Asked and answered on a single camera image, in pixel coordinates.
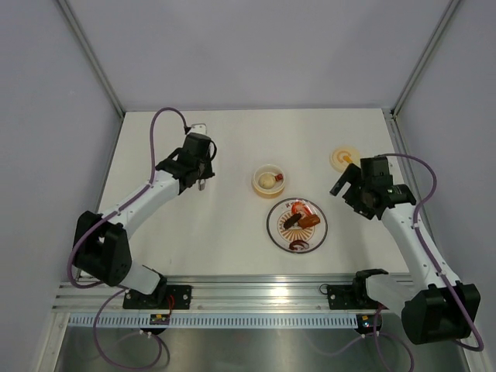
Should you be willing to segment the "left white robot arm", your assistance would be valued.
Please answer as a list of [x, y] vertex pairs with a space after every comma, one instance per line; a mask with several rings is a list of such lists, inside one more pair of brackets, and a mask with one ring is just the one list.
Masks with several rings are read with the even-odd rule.
[[83, 213], [77, 221], [71, 266], [110, 287], [139, 292], [150, 308], [161, 307], [167, 300], [167, 280], [132, 258], [129, 239], [161, 206], [215, 175], [216, 145], [206, 132], [205, 124], [193, 125], [183, 145], [153, 166], [151, 179], [141, 188], [103, 212]]

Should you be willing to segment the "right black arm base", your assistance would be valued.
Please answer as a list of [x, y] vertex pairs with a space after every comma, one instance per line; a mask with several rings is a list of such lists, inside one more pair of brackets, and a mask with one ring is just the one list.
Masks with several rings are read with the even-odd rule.
[[321, 284], [319, 292], [327, 298], [330, 310], [377, 310], [378, 303], [360, 298], [351, 284]]

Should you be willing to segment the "white round bun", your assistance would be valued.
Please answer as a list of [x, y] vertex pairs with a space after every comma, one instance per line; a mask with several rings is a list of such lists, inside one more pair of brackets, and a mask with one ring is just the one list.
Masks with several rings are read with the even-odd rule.
[[261, 174], [258, 179], [258, 185], [265, 190], [274, 188], [276, 182], [277, 181], [275, 180], [274, 175], [271, 173]]

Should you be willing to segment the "metal food tongs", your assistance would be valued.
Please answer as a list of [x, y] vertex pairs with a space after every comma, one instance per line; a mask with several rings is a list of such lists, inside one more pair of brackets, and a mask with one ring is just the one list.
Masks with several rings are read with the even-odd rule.
[[205, 177], [201, 177], [198, 179], [198, 190], [199, 191], [204, 191], [205, 188], [206, 188], [206, 182], [207, 182], [207, 178]]

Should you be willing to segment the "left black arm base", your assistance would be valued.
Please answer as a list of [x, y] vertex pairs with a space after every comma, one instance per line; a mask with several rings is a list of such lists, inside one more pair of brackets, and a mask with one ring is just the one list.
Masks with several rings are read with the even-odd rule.
[[122, 307], [128, 310], [188, 310], [193, 287], [190, 285], [166, 284], [152, 294], [130, 290], [124, 296]]

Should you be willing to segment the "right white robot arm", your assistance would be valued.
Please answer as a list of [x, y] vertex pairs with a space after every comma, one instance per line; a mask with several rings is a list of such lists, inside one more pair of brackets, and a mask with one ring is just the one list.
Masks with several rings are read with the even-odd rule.
[[383, 269], [358, 271], [346, 291], [327, 289], [330, 308], [384, 306], [401, 319], [411, 343], [454, 341], [466, 350], [481, 352], [484, 342], [474, 320], [481, 302], [474, 284], [464, 284], [438, 251], [420, 218], [426, 200], [417, 201], [406, 184], [395, 184], [389, 155], [350, 163], [330, 193], [346, 188], [343, 199], [355, 213], [382, 222], [407, 264], [410, 290]]

